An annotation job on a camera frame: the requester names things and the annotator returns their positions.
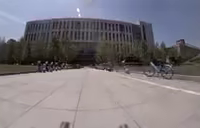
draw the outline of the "lawn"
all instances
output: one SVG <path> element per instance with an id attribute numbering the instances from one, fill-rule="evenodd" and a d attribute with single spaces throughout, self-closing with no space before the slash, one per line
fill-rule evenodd
<path id="1" fill-rule="evenodd" d="M 146 66 L 127 66 L 131 72 L 143 72 Z M 123 67 L 116 67 L 116 70 L 123 71 Z M 200 64 L 180 65 L 174 67 L 175 74 L 200 76 Z"/>
<path id="2" fill-rule="evenodd" d="M 200 76 L 200 63 L 174 67 L 176 74 Z"/>
<path id="3" fill-rule="evenodd" d="M 35 72 L 36 66 L 0 64 L 0 75 Z"/>

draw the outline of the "green tree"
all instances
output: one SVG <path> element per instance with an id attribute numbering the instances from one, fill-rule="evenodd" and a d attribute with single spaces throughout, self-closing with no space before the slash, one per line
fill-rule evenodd
<path id="1" fill-rule="evenodd" d="M 115 46 L 111 43 L 103 42 L 99 44 L 97 47 L 96 53 L 96 61 L 103 62 L 111 62 L 115 63 L 117 60 L 118 53 L 116 53 Z"/>

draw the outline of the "building facade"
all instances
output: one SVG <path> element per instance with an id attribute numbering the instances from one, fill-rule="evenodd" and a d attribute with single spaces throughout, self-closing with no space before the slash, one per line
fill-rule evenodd
<path id="1" fill-rule="evenodd" d="M 133 24 L 91 18 L 36 20 L 27 22 L 24 37 L 28 42 L 50 42 L 55 37 L 83 48 L 93 48 L 100 42 L 114 43 L 118 47 L 124 43 L 132 46 L 141 40 L 154 45 L 152 25 L 143 21 Z"/>

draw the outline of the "sky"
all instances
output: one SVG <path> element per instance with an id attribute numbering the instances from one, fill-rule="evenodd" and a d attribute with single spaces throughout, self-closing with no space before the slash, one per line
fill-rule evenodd
<path id="1" fill-rule="evenodd" d="M 30 20 L 104 18 L 153 25 L 154 38 L 167 46 L 176 40 L 200 47 L 200 0 L 0 0 L 0 36 L 19 39 Z"/>

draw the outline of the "concrete pavement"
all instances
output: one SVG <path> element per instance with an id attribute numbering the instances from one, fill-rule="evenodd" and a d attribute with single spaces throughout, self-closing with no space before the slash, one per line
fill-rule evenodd
<path id="1" fill-rule="evenodd" d="M 0 128 L 200 128 L 200 83 L 90 68 L 0 77 Z"/>

